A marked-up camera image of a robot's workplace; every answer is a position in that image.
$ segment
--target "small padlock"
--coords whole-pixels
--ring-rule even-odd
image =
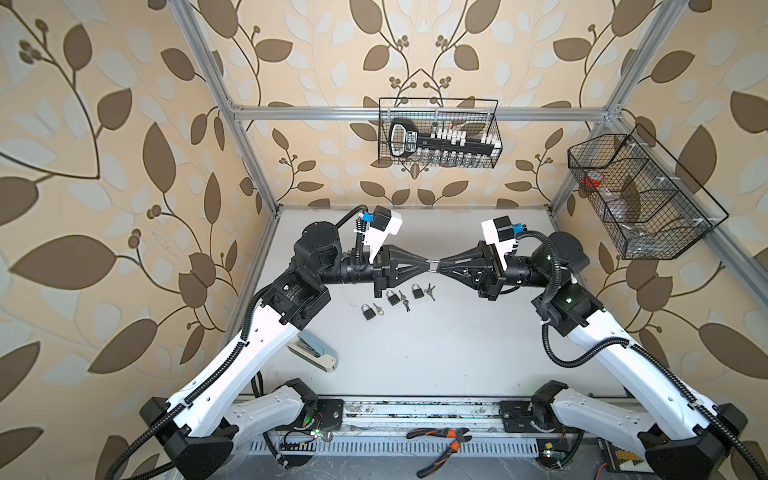
[[[424,296],[424,290],[422,290],[418,283],[414,283],[411,286],[411,291],[413,292],[413,298],[422,298]]]
[[[367,305],[362,306],[362,315],[366,318],[366,320],[372,319],[374,316],[376,316],[376,312],[373,311],[373,309]]]
[[[400,297],[397,295],[397,293],[391,290],[387,290],[386,299],[389,300],[389,305],[397,305],[400,303]]]

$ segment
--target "orange-handled pliers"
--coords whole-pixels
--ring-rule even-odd
[[[453,443],[440,455],[440,458],[435,460],[431,465],[426,468],[422,468],[416,472],[416,476],[419,478],[429,477],[431,474],[437,472],[440,467],[448,460],[448,458],[462,447],[462,443],[472,440],[472,435],[466,435],[469,429],[416,429],[408,432],[406,438],[408,440],[416,437],[440,437],[443,439],[455,439]]]

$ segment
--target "black cable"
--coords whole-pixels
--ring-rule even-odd
[[[368,213],[368,207],[365,205],[358,205],[357,207],[351,209],[347,215],[344,215],[344,217],[336,222],[336,228],[341,228],[343,224],[345,224],[347,221],[349,221],[350,218],[354,217],[355,215],[359,214],[360,212]]]

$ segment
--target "black wire basket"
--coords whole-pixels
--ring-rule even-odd
[[[474,98],[380,98],[379,163],[493,168],[503,149],[497,106]]]
[[[652,147],[674,160],[674,173],[655,161]],[[625,260],[677,258],[728,218],[641,124],[629,135],[605,134],[569,148],[568,168]]]

